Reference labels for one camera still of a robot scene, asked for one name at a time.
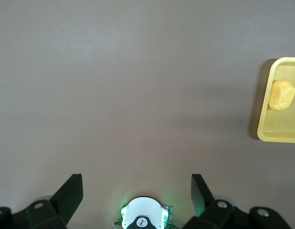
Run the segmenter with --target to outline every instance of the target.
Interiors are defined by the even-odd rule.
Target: yellow tray
[[[285,110],[274,111],[268,105],[272,84],[276,80],[289,80],[295,86],[295,57],[283,57],[273,63],[257,133],[266,142],[295,143],[295,96],[291,106]]]

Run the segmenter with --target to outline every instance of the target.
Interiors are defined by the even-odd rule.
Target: black bracket
[[[81,174],[73,174],[50,200],[39,200],[15,214],[0,207],[0,229],[66,229],[83,199]]]
[[[270,208],[254,207],[247,214],[225,200],[215,200],[199,174],[192,175],[191,197],[198,216],[183,229],[291,229]]]

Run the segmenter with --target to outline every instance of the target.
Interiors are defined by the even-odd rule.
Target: gray surface
[[[295,228],[295,144],[254,134],[267,61],[283,56],[292,0],[0,0],[0,206],[82,173],[71,229],[111,228],[137,195],[173,205],[182,226],[201,173]]]

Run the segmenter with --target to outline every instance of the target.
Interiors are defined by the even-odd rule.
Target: green led light
[[[163,218],[163,222],[161,223],[161,227],[160,229],[164,229],[167,223],[167,218],[168,218],[168,211],[166,210],[162,210],[162,218]]]
[[[120,202],[120,209],[123,208],[124,205],[129,202],[129,199],[130,199],[130,195],[128,194],[123,197],[123,199]]]
[[[204,210],[205,210],[204,207],[195,208],[195,212],[196,212],[197,216],[200,216],[204,212]]]

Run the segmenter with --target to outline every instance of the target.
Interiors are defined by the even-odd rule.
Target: potato
[[[288,80],[273,82],[268,104],[272,110],[281,111],[290,107],[295,95],[295,87]]]

